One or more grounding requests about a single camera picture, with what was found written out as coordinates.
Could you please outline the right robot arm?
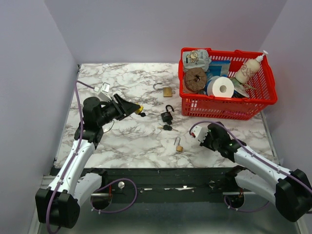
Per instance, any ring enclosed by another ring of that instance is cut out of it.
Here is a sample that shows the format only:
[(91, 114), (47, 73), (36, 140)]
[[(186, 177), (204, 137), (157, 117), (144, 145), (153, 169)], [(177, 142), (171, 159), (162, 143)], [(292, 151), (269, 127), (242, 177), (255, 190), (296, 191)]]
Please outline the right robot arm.
[(207, 123), (206, 128), (195, 124), (189, 134), (201, 146), (241, 166), (238, 173), (225, 177), (228, 190), (240, 187), (254, 192), (272, 203), (290, 222), (296, 222), (312, 210), (312, 186), (302, 170), (292, 171), (266, 159), (237, 139), (221, 122)]

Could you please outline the small brass padlock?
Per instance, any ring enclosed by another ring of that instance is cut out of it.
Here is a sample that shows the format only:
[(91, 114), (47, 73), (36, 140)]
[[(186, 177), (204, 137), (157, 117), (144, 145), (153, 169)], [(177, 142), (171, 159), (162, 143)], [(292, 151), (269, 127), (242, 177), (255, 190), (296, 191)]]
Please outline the small brass padlock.
[(180, 145), (180, 137), (176, 137), (174, 141), (175, 150), (179, 153), (183, 152), (183, 147)]

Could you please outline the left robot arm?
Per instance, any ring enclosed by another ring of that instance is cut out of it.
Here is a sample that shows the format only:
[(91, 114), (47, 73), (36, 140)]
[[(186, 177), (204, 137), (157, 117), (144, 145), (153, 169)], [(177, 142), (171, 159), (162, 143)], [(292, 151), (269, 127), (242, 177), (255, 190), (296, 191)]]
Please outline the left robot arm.
[(107, 189), (105, 173), (87, 173), (84, 178), (80, 177), (102, 139), (102, 127), (133, 113), (140, 115), (142, 110), (141, 105), (126, 101), (117, 94), (109, 101), (101, 101), (97, 97), (84, 100), (79, 110), (82, 120), (75, 132), (68, 158), (47, 188), (40, 188), (35, 195), (39, 222), (46, 224), (49, 233), (52, 233), (52, 225), (73, 228), (81, 206), (91, 194)]

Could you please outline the yellow padlock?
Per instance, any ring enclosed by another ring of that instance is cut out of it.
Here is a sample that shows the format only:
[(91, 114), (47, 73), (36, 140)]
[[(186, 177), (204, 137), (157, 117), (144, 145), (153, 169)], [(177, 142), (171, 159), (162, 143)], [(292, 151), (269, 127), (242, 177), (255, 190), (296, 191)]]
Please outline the yellow padlock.
[(145, 117), (146, 114), (143, 112), (143, 109), (144, 109), (144, 107), (142, 105), (140, 105), (140, 108), (135, 111), (135, 114), (139, 115), (141, 117)]

